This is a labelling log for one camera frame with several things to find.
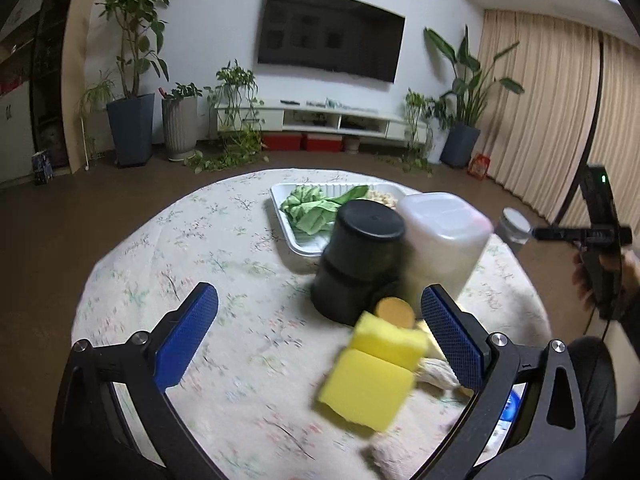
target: red storage box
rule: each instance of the red storage box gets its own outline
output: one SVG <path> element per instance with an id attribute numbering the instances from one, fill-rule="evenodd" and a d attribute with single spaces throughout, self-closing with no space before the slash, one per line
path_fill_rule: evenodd
<path id="1" fill-rule="evenodd" d="M 341 152 L 341 135 L 307 134 L 305 149 L 308 152 Z"/>
<path id="2" fill-rule="evenodd" d="M 267 150 L 278 152 L 298 152 L 302 145 L 302 134 L 294 132 L 262 134 L 262 142 L 267 147 Z"/>

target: red bag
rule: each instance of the red bag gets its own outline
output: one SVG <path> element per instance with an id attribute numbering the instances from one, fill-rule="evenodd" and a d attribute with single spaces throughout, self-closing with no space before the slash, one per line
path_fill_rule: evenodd
<path id="1" fill-rule="evenodd" d="M 490 163 L 491 159 L 488 156 L 478 153 L 469 163 L 466 172 L 478 180 L 483 180 L 486 177 L 486 172 L 489 171 Z"/>

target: gray ribbed planter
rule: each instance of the gray ribbed planter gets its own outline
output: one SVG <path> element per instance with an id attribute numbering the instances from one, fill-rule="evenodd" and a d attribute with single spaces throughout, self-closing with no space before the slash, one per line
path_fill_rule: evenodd
<path id="1" fill-rule="evenodd" d="M 193 155 L 198 140 L 197 106 L 197 97 L 162 100 L 164 146 L 169 160 L 184 160 Z"/>

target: tv stand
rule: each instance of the tv stand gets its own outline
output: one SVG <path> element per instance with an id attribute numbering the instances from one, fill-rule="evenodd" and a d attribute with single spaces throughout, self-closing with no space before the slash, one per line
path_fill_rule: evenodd
<path id="1" fill-rule="evenodd" d="M 364 112 L 350 108 L 325 108 L 309 105 L 283 104 L 279 100 L 265 100 L 255 105 L 256 118 L 243 121 L 260 121 L 264 132 L 300 132 L 313 134 L 353 135 L 375 139 L 408 142 L 407 123 L 401 116 Z M 427 139 L 427 126 L 418 124 L 418 142 Z"/>

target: green vegetable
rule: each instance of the green vegetable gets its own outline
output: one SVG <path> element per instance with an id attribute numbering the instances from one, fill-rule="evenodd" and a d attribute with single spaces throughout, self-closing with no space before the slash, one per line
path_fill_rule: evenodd
<path id="1" fill-rule="evenodd" d="M 344 195 L 328 198 L 318 186 L 296 186 L 280 205 L 280 210 L 289 218 L 292 227 L 308 235 L 330 229 L 341 205 L 349 200 L 363 198 L 369 186 L 355 186 Z"/>

